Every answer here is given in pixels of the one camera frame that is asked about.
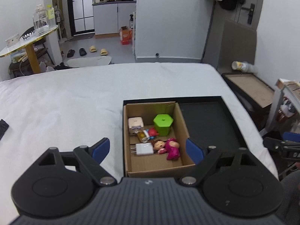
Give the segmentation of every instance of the doll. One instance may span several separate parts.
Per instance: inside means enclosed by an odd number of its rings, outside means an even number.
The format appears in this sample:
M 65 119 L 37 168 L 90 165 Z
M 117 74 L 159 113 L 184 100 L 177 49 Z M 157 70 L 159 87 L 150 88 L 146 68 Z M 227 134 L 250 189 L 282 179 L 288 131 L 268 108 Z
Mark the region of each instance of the doll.
M 152 141 L 152 146 L 153 146 L 154 151 L 156 151 L 158 154 L 167 153 L 167 150 L 164 148 L 165 142 L 162 141 L 161 139 Z
M 169 153 L 167 160 L 177 160 L 180 157 L 179 146 L 179 143 L 174 138 L 166 141 L 165 149 Z

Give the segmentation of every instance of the small white box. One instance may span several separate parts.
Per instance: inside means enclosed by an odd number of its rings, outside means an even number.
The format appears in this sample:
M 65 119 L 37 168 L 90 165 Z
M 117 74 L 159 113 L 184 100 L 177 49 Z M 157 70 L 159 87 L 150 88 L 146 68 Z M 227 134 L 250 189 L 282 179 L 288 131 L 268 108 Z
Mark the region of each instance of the small white box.
M 151 143 L 136 144 L 135 148 L 137 156 L 148 156 L 154 154 L 153 146 Z
M 19 42 L 19 40 L 20 40 L 19 34 L 15 34 L 14 36 L 8 38 L 6 40 L 7 47 L 11 47 L 11 46 L 17 44 Z
M 142 132 L 143 130 L 144 130 L 144 122 L 141 117 L 128 119 L 129 135 L 134 135 L 136 132 Z

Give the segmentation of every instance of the floor mat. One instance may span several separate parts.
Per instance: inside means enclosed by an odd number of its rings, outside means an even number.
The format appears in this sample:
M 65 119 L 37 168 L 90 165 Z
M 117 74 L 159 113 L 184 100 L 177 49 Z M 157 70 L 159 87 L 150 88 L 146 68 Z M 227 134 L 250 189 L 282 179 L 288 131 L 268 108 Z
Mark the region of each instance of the floor mat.
M 74 58 L 68 60 L 65 64 L 70 67 L 94 67 L 109 65 L 111 60 L 111 56 L 100 56 L 95 58 Z
M 85 34 L 85 35 L 75 35 L 73 39 L 69 40 L 69 41 L 77 41 L 77 40 L 85 40 L 85 39 L 90 39 L 93 38 L 95 35 L 95 33 L 91 33 L 91 34 Z

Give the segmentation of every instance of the green container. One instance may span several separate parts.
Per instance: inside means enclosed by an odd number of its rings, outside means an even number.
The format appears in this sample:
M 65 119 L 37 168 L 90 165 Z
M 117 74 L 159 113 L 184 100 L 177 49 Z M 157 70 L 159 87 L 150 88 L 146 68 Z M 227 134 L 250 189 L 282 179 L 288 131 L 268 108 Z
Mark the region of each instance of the green container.
M 167 136 L 170 133 L 173 119 L 169 114 L 158 114 L 153 122 L 159 136 Z

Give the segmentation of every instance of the gold table leg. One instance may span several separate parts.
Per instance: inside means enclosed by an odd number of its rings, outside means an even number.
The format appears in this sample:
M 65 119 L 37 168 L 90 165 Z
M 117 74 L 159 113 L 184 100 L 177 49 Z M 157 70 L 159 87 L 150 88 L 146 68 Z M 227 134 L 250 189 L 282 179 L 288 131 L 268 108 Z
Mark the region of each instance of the gold table leg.
M 37 55 L 35 54 L 35 50 L 33 48 L 33 44 L 27 45 L 25 49 L 33 73 L 41 73 L 40 65 L 38 63 Z

